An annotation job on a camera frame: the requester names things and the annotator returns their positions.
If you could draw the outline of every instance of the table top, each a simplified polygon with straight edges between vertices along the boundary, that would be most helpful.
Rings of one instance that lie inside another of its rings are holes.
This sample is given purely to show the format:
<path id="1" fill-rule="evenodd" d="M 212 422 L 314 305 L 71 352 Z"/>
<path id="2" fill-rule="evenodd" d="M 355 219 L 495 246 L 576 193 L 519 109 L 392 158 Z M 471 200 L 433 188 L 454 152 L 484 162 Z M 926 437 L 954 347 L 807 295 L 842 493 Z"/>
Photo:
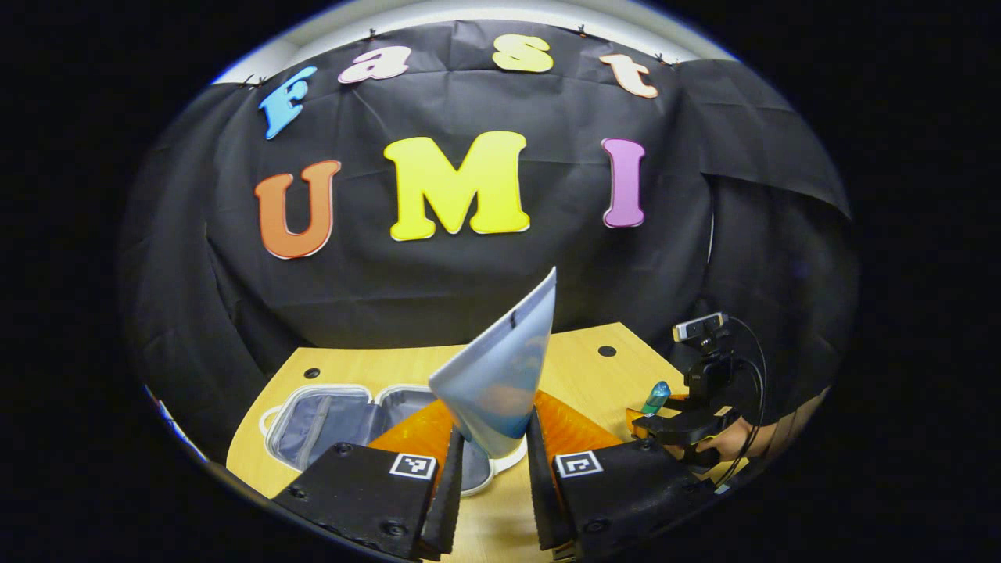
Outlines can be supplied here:
<path id="1" fill-rule="evenodd" d="M 615 349 L 615 354 L 600 354 L 602 347 Z M 464 345 L 296 350 L 247 411 L 230 443 L 226 468 L 254 490 L 273 498 L 299 473 L 265 450 L 259 421 L 269 409 L 284 404 L 289 395 L 306 385 L 361 385 L 373 397 L 391 385 L 427 385 L 430 375 L 462 348 Z M 319 375 L 305 379 L 303 374 L 312 368 L 318 369 Z M 678 370 L 624 325 L 615 323 L 552 335 L 540 389 L 628 442 L 632 438 L 626 426 L 626 408 L 640 409 L 651 388 L 662 380 L 673 393 L 688 391 Z M 670 417 L 676 413 L 664 409 L 660 414 Z M 715 481 L 730 463 L 699 477 Z M 741 460 L 738 470 L 746 464 L 747 460 Z M 497 474 L 481 492 L 461 500 L 452 553 L 442 555 L 441 560 L 552 561 L 549 550 L 539 549 L 525 459 Z"/>

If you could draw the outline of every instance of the yellow letter m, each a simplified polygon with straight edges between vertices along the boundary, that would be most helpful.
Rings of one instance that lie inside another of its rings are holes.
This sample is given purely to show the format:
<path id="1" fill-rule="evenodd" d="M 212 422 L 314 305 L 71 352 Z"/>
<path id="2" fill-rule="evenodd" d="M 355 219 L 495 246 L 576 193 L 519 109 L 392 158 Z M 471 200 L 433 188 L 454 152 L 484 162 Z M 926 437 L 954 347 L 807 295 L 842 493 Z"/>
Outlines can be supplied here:
<path id="1" fill-rule="evenodd" d="M 518 155 L 525 146 L 525 137 L 519 133 L 487 131 L 472 141 L 458 170 L 429 137 L 386 146 L 383 154 L 396 163 L 398 205 L 390 236 L 416 240 L 434 234 L 434 221 L 424 215 L 424 198 L 451 234 L 462 227 L 473 196 L 476 214 L 469 219 L 473 231 L 492 234 L 529 228 L 518 185 Z"/>

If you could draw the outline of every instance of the small bottle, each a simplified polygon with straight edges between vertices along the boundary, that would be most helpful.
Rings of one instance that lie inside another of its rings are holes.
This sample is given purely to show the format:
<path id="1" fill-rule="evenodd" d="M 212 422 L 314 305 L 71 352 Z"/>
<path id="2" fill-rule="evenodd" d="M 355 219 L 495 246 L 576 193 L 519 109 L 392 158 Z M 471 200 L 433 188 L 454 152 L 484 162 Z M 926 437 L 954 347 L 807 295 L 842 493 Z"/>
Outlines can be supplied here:
<path id="1" fill-rule="evenodd" d="M 645 415 L 657 414 L 664 407 L 664 402 L 671 397 L 671 388 L 668 387 L 667 382 L 658 382 L 654 386 L 654 389 L 650 391 L 650 396 L 647 397 L 647 402 L 643 405 L 643 409 L 640 410 Z"/>

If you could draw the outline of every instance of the orange letter u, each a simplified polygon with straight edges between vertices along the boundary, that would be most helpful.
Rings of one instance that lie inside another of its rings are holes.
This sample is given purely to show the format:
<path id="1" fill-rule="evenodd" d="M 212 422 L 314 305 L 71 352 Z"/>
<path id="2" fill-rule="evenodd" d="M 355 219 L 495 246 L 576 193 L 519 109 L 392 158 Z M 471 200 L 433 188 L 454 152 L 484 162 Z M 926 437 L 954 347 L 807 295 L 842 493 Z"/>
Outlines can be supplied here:
<path id="1" fill-rule="evenodd" d="M 285 216 L 285 192 L 292 185 L 292 174 L 271 176 L 254 188 L 260 200 L 260 237 L 264 247 L 281 259 L 301 258 L 326 244 L 333 230 L 333 175 L 340 162 L 324 160 L 302 169 L 302 179 L 309 183 L 309 226 L 299 233 L 288 230 Z"/>

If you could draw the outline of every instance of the letter f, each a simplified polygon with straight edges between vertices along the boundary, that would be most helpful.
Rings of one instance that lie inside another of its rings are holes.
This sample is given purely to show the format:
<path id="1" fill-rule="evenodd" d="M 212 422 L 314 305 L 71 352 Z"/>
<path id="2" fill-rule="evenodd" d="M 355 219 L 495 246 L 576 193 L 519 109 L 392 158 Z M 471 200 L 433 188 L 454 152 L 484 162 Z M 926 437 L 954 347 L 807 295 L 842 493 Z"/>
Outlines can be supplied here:
<path id="1" fill-rule="evenodd" d="M 305 97 L 309 87 L 306 85 L 304 79 L 312 76 L 313 72 L 316 72 L 315 66 L 303 68 L 286 80 L 281 86 L 278 86 L 277 90 L 271 92 L 266 98 L 261 100 L 257 109 L 263 109 L 264 116 L 267 117 L 267 133 L 264 134 L 265 138 L 268 140 L 273 139 L 274 135 L 277 135 L 281 129 L 284 129 L 285 125 L 291 123 L 292 119 L 295 119 L 299 112 L 302 111 L 302 106 L 292 105 L 292 100 L 301 100 Z"/>

